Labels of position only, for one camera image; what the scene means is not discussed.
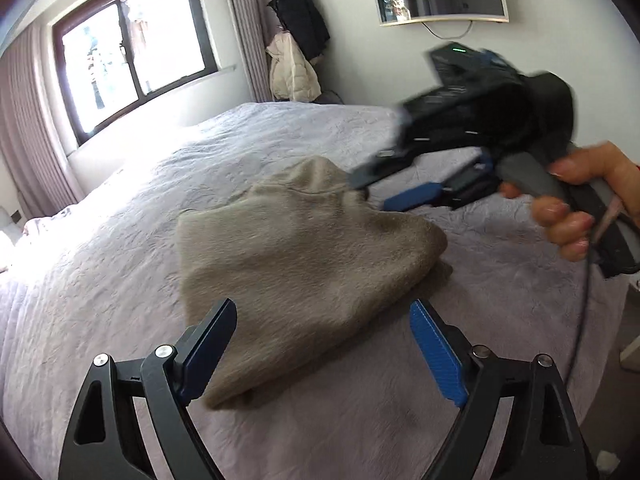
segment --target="bed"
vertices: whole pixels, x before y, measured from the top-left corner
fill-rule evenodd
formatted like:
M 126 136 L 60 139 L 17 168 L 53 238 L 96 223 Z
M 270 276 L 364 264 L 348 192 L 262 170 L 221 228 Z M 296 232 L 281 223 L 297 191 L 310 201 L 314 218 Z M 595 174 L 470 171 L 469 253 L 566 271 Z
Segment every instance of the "bed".
M 349 169 L 387 145 L 395 112 L 377 107 L 245 104 L 158 139 L 63 215 L 32 224 L 0 280 L 0 415 L 44 480 L 57 475 L 71 409 L 92 358 L 146 356 L 184 329 L 174 229 L 180 211 L 219 205 L 311 154 Z M 473 150 L 428 155 L 371 190 L 375 203 L 446 176 Z M 454 272 L 431 302 L 445 321 L 498 355 L 552 355 L 574 342 L 584 267 L 558 259 L 526 200 L 498 196 L 451 212 L 416 212 L 449 238 Z M 624 281 L 594 280 L 570 395 L 584 418 L 622 317 Z M 138 405 L 158 478 L 171 478 Z M 494 430 L 504 430 L 508 412 Z M 229 480 L 416 479 L 457 410 L 442 399 L 405 316 L 375 322 L 300 373 L 224 409 L 189 408 Z M 477 478 L 488 478 L 492 436 Z

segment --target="curtain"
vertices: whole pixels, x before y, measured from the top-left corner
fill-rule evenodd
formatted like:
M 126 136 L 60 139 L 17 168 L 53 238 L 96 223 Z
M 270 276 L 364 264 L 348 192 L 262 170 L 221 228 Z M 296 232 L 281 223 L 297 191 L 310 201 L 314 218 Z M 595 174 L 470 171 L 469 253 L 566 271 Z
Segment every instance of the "curtain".
M 0 58 L 0 150 L 28 218 L 55 215 L 84 198 L 53 125 L 39 43 L 32 23 Z
M 244 67 L 254 100 L 272 101 L 269 68 L 264 47 L 277 30 L 277 17 L 267 8 L 270 0 L 230 0 L 240 41 Z

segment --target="human hand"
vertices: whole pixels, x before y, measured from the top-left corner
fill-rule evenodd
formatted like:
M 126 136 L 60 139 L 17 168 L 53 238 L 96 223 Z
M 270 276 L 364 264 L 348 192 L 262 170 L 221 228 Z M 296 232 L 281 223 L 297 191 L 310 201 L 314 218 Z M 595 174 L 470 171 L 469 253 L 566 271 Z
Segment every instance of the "human hand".
M 640 227 L 640 170 L 612 142 L 577 150 L 555 161 L 548 170 L 563 182 L 575 185 L 603 177 Z M 522 194 L 508 183 L 500 186 L 500 192 L 506 198 L 517 198 Z M 567 204 L 550 196 L 535 199 L 531 214 L 545 228 L 546 238 L 560 247 L 560 255 L 564 259 L 578 262 L 586 256 L 589 249 L 587 236 L 595 222 L 591 215 L 571 212 Z

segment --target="fingernail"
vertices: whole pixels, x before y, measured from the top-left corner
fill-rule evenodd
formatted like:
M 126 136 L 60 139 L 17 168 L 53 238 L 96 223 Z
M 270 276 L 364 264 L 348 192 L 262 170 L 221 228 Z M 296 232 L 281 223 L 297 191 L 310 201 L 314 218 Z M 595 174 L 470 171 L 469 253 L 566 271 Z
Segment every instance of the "fingernail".
M 564 202 L 559 202 L 557 204 L 553 204 L 552 206 L 549 206 L 549 208 L 547 209 L 547 211 L 549 213 L 551 213 L 553 216 L 564 216 L 569 212 L 569 205 L 565 204 Z
M 583 240 L 576 242 L 574 244 L 574 249 L 576 254 L 586 254 L 587 250 L 589 250 L 589 241 L 584 238 Z
M 580 213 L 578 218 L 571 222 L 571 227 L 574 229 L 580 229 L 581 231 L 587 231 L 591 229 L 595 224 L 595 218 L 588 213 Z
M 570 158 L 563 158 L 562 160 L 557 160 L 551 166 L 549 166 L 549 173 L 553 176 L 563 176 L 567 173 L 570 173 L 575 168 L 575 162 Z

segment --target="metal screw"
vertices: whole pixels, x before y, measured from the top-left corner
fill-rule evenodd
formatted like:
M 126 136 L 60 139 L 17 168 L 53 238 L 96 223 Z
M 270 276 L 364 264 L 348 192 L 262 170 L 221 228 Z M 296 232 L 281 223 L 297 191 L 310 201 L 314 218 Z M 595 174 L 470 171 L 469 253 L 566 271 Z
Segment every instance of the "metal screw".
M 171 345 L 162 345 L 156 348 L 156 357 L 165 358 L 174 353 L 174 347 Z
M 545 368 L 551 368 L 554 365 L 554 360 L 546 354 L 540 354 L 538 356 L 538 364 Z
M 484 345 L 474 346 L 473 351 L 478 359 L 487 359 L 491 355 L 491 350 Z
M 94 365 L 96 366 L 104 366 L 109 362 L 109 356 L 107 354 L 98 354 L 94 357 Z

